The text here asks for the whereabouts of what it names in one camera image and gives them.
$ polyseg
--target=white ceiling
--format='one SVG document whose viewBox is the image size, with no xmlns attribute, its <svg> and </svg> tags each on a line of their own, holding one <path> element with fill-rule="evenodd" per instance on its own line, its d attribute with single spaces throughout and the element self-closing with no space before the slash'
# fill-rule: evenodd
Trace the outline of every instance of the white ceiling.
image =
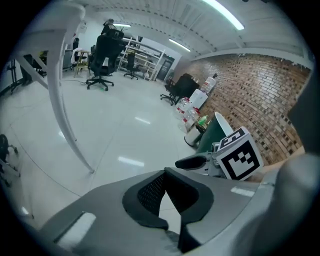
<svg viewBox="0 0 320 256">
<path fill-rule="evenodd" d="M 105 20 L 130 24 L 127 32 L 159 42 L 184 56 L 239 48 L 267 48 L 303 56 L 304 43 L 295 27 L 273 3 L 218 0 L 243 25 L 236 28 L 202 0 L 76 0 Z M 169 42 L 169 38 L 191 50 Z"/>
</svg>

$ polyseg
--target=brick wall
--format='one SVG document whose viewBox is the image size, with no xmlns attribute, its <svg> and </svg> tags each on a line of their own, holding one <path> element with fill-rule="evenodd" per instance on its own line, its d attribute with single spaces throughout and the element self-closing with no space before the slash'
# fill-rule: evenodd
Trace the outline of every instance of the brick wall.
<svg viewBox="0 0 320 256">
<path fill-rule="evenodd" d="M 201 115 L 212 118 L 219 112 L 233 129 L 246 127 L 269 165 L 286 159 L 302 145 L 287 113 L 309 72 L 276 57 L 228 54 L 193 61 L 176 70 L 174 78 L 189 73 L 201 85 L 217 73 L 217 84 Z"/>
</svg>

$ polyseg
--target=trash bin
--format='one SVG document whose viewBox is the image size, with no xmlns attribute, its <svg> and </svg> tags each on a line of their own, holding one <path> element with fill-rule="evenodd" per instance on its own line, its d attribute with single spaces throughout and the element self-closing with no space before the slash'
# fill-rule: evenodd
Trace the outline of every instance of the trash bin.
<svg viewBox="0 0 320 256">
<path fill-rule="evenodd" d="M 200 141 L 205 129 L 199 125 L 195 125 L 185 136 L 184 141 L 190 146 L 194 147 Z"/>
<path fill-rule="evenodd" d="M 224 137 L 232 134 L 234 130 L 231 128 L 227 120 L 218 112 L 214 113 L 214 118 L 209 123 L 205 133 L 203 134 L 196 153 L 209 152 L 214 142 L 221 141 Z"/>
</svg>

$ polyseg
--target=white floor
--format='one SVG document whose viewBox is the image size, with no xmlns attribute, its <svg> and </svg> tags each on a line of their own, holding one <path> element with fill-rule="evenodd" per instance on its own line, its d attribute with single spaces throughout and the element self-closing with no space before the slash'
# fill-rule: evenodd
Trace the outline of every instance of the white floor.
<svg viewBox="0 0 320 256">
<path fill-rule="evenodd" d="M 67 114 L 78 145 L 95 172 L 90 174 L 70 149 L 53 114 L 48 91 L 37 82 L 0 98 L 0 133 L 15 145 L 9 162 L 21 177 L 7 174 L 8 189 L 20 211 L 34 215 L 36 228 L 88 191 L 139 174 L 174 167 L 194 153 L 174 118 L 174 107 L 160 94 L 159 82 L 131 80 L 116 72 L 114 87 L 87 90 L 87 72 L 64 73 L 62 88 Z M 161 218 L 180 232 L 180 215 L 166 195 Z"/>
</svg>

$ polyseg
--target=door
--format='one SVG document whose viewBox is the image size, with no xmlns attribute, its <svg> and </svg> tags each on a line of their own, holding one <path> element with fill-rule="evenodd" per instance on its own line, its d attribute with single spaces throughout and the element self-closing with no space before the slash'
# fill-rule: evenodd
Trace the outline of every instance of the door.
<svg viewBox="0 0 320 256">
<path fill-rule="evenodd" d="M 172 61 L 169 61 L 166 59 L 162 67 L 160 68 L 160 71 L 158 72 L 158 75 L 156 76 L 156 78 L 164 81 L 171 66 L 172 66 Z"/>
</svg>

